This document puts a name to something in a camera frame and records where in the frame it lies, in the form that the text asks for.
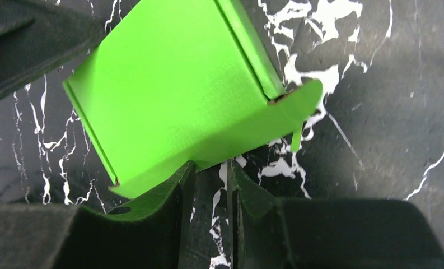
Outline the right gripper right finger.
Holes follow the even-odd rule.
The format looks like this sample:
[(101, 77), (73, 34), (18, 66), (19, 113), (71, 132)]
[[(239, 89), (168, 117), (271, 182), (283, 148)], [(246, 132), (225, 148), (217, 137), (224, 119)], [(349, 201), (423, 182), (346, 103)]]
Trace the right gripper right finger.
[(227, 164), (233, 268), (444, 268), (444, 251), (411, 203), (276, 197)]

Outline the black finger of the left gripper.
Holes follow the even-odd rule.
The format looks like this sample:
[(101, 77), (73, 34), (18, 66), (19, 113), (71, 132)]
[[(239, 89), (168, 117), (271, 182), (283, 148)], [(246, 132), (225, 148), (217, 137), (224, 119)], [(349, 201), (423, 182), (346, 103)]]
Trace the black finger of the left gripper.
[(0, 1), (0, 100), (88, 49), (100, 21), (46, 1)]

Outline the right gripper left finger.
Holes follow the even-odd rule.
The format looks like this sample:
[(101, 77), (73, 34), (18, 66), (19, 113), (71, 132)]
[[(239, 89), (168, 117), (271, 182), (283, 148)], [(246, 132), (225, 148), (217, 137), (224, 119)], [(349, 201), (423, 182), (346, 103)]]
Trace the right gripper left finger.
[(195, 164), (107, 214), (0, 204), (0, 268), (184, 268)]

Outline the green paper box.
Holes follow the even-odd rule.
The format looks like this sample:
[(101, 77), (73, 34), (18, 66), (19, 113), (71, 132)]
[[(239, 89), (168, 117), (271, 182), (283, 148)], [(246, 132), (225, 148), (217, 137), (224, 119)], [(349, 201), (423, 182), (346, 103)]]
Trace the green paper box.
[(287, 92), (240, 1), (140, 1), (63, 87), (114, 185), (136, 198), (299, 132), (321, 100)]

